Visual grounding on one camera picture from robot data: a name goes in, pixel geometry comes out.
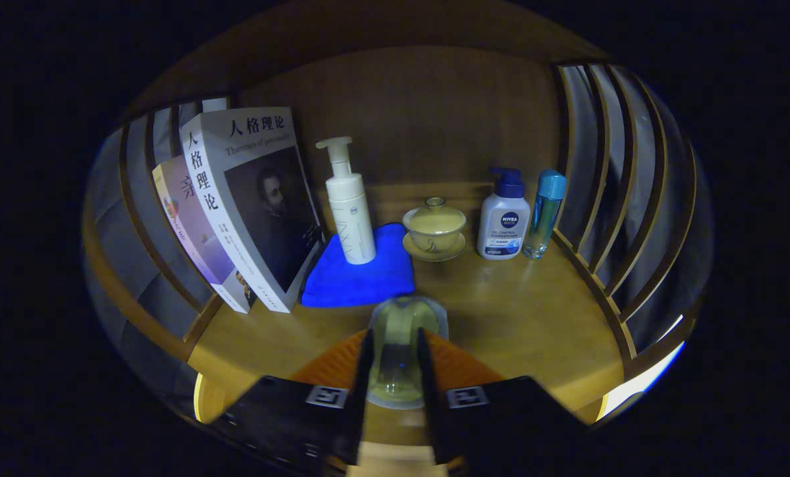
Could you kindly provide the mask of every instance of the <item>clear glass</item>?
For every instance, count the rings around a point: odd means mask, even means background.
[[[422,372],[416,360],[419,328],[447,338],[444,308],[432,299],[404,296],[374,308],[374,363],[368,377],[368,399],[392,409],[421,407]]]
[[[560,202],[559,199],[547,199],[537,194],[537,202],[534,203],[534,219],[531,221],[528,238],[522,247],[522,253],[526,257],[534,260],[541,258],[545,249],[549,247]]]

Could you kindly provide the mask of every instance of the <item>teacup lid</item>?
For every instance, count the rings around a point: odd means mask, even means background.
[[[431,197],[425,205],[404,214],[404,226],[408,230],[427,235],[446,235],[459,232],[465,226],[465,215],[445,205],[445,199]]]

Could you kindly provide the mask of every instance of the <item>lotion bottle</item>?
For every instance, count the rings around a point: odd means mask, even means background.
[[[327,179],[325,186],[345,260],[353,265],[362,265],[371,262],[377,251],[371,233],[363,177],[351,172],[347,154],[347,145],[350,143],[350,136],[340,136],[319,141],[315,147],[327,148],[331,157],[333,176]]]
[[[531,205],[525,200],[525,184],[519,169],[492,167],[495,192],[483,201],[477,252],[487,260],[509,260],[522,251]]]

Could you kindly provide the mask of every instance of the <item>blue pump cap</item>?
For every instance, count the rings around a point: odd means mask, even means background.
[[[495,181],[495,194],[500,197],[515,199],[525,197],[525,183],[522,182],[522,172],[510,167],[492,167],[492,174],[500,174]]]
[[[554,169],[546,169],[539,173],[537,194],[546,199],[561,200],[565,192],[565,176]]]

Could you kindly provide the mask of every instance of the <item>blue microfiber towel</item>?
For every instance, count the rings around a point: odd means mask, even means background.
[[[319,262],[307,277],[301,305],[318,308],[380,303],[393,296],[413,293],[413,262],[402,240],[407,229],[387,223],[374,230],[374,260],[351,265],[345,260],[338,236],[328,242]]]

